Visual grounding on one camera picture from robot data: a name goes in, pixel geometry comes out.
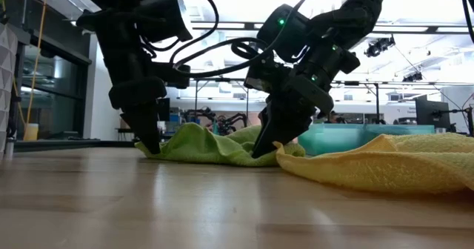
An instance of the teal plastic container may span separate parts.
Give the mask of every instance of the teal plastic container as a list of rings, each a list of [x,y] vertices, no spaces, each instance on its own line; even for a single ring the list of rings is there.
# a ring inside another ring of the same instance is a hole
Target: teal plastic container
[[[427,125],[312,124],[298,137],[306,154],[319,156],[359,148],[381,134],[411,135],[435,133]]]

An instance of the wooden table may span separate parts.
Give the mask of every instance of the wooden table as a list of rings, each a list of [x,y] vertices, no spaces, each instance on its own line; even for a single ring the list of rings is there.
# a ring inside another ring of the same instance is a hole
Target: wooden table
[[[376,195],[125,148],[19,153],[0,167],[0,248],[474,248],[474,194]]]

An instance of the cloth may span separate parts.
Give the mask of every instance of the cloth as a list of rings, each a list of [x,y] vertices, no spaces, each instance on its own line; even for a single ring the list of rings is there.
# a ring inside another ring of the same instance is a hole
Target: cloth
[[[359,149],[311,159],[276,145],[284,170],[320,183],[387,193],[474,190],[474,139],[454,133],[381,135]]]
[[[181,126],[168,142],[161,144],[160,154],[151,154],[142,143],[137,143],[136,147],[151,159],[245,167],[278,166],[275,151],[258,159],[252,158],[251,150],[259,132],[260,126],[252,126],[228,136],[217,136],[205,127],[188,123]],[[304,156],[300,145],[289,143],[284,149],[291,156]]]

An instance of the yellow cup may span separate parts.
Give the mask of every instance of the yellow cup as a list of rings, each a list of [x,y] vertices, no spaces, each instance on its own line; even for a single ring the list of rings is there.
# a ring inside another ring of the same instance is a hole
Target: yellow cup
[[[29,123],[27,125],[24,140],[25,141],[37,141],[38,140],[38,129],[39,129],[39,124]]]

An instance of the yellow towel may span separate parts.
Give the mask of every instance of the yellow towel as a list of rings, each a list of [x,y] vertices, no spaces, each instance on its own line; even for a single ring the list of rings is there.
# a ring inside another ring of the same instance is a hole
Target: yellow towel
[[[474,190],[474,138],[454,133],[381,135],[359,149],[311,159],[276,146],[283,169],[320,183],[388,193]]]

